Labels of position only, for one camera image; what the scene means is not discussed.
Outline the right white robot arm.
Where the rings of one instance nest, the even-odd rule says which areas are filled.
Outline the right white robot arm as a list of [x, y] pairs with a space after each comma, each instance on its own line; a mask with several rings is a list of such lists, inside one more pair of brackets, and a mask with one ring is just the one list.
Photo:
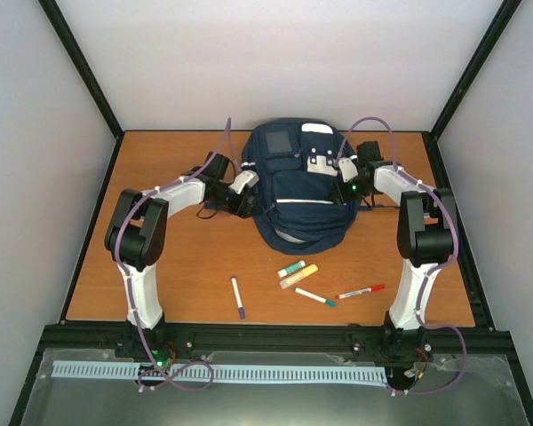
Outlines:
[[333, 162], [338, 182], [329, 198], [341, 205], [384, 194], [399, 208], [397, 248], [403, 259], [396, 297], [387, 311], [379, 348], [392, 360], [419, 353], [425, 345], [426, 307], [441, 269], [458, 254], [450, 189], [435, 189], [403, 166], [385, 161], [376, 141], [357, 146], [351, 158]]

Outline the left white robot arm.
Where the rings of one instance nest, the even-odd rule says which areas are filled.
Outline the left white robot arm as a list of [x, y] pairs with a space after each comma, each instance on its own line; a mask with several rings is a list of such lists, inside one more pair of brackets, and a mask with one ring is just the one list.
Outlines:
[[142, 329], [137, 348], [148, 357], [165, 351], [167, 335], [156, 326], [163, 319], [156, 284], [156, 262], [163, 253], [168, 219], [205, 202], [240, 218], [261, 213], [251, 188], [259, 182], [252, 170], [223, 180], [230, 160], [214, 152], [205, 163], [176, 180], [145, 191], [125, 189], [119, 195], [107, 228], [104, 245], [117, 264], [125, 285], [127, 320]]

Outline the navy blue backpack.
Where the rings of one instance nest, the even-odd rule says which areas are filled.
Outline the navy blue backpack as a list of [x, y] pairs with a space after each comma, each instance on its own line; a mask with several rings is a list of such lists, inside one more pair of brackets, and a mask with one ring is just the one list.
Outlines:
[[357, 154], [330, 124], [308, 118], [280, 118], [252, 130], [242, 151], [242, 168], [259, 181], [251, 193], [262, 212], [254, 217], [266, 244], [286, 255], [305, 256], [336, 247], [357, 213], [376, 208], [363, 197], [350, 202], [330, 196], [343, 181], [338, 154]]

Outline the purple cap marker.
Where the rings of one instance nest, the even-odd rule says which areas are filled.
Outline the purple cap marker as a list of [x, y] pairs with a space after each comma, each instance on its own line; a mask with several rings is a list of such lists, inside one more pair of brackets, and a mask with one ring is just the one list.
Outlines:
[[243, 300], [242, 300], [241, 292], [240, 292], [238, 281], [237, 281], [236, 277], [232, 277], [231, 278], [231, 284], [232, 284], [232, 289], [233, 289], [234, 295], [235, 295], [235, 301], [236, 301], [239, 317], [240, 317], [241, 320], [245, 320], [246, 314], [245, 314], [245, 310], [244, 310], [244, 307], [243, 307]]

